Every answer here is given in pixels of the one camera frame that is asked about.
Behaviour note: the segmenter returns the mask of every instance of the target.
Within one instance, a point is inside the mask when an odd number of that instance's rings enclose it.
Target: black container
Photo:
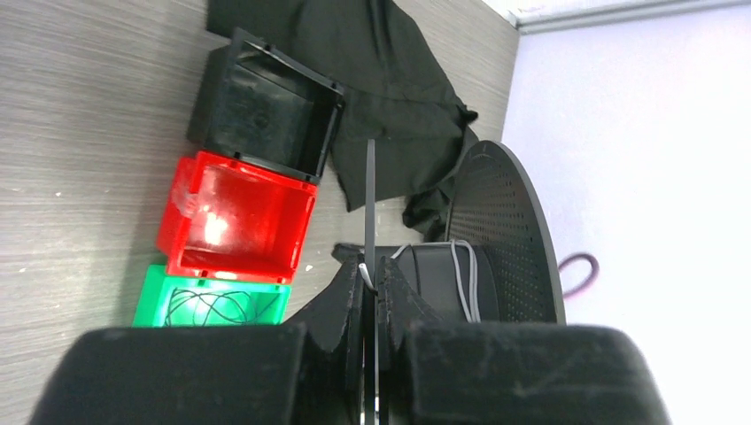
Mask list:
[[[212,51],[188,140],[225,157],[318,184],[344,88],[240,28]]]

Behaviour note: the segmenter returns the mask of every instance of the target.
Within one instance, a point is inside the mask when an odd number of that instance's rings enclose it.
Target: black metal plate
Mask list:
[[[480,142],[464,156],[446,234],[487,255],[501,321],[565,322],[545,215],[529,176],[506,146]]]

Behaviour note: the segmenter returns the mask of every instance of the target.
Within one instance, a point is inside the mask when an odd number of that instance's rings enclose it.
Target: black cable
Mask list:
[[[240,304],[240,302],[235,299],[233,296],[236,295],[245,295],[248,297],[248,306],[250,307],[253,301],[255,301],[255,306],[253,308],[254,314],[252,319],[249,319],[248,312],[245,308]],[[209,320],[209,316],[214,313],[221,317],[223,320],[233,323],[233,324],[248,324],[251,322],[257,322],[259,317],[268,311],[276,302],[277,299],[279,299],[280,295],[277,294],[274,299],[271,300],[271,302],[268,303],[268,305],[264,308],[262,312],[259,313],[258,309],[258,302],[259,297],[253,297],[250,293],[241,291],[241,290],[232,290],[228,292],[201,292],[196,293],[193,290],[175,290],[173,291],[173,295],[171,297],[170,301],[170,309],[167,312],[166,318],[165,318],[165,326],[172,326],[172,314],[174,314],[177,310],[179,310],[181,307],[183,307],[186,303],[188,303],[191,300],[198,299],[199,302],[208,305],[208,311],[206,312],[206,315],[204,317],[204,321],[201,324],[201,326],[205,326],[206,323]],[[229,301],[239,312],[239,315],[237,317],[229,317],[225,313],[223,313],[221,310],[219,310],[216,305],[220,300]],[[193,325],[198,326],[197,323],[197,308],[193,310]]]

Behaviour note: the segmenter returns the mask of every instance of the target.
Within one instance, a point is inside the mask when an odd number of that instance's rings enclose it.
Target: black fabric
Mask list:
[[[347,210],[365,204],[365,153],[376,145],[376,200],[418,195],[407,226],[430,239],[451,198],[451,173],[476,137],[477,115],[456,96],[420,28],[392,0],[210,0],[207,29],[235,27],[347,88],[346,108],[331,157]]]

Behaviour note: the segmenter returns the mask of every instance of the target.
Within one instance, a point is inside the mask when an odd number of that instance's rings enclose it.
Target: green storage bin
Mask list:
[[[277,325],[290,293],[290,286],[169,276],[152,265],[133,326]]]

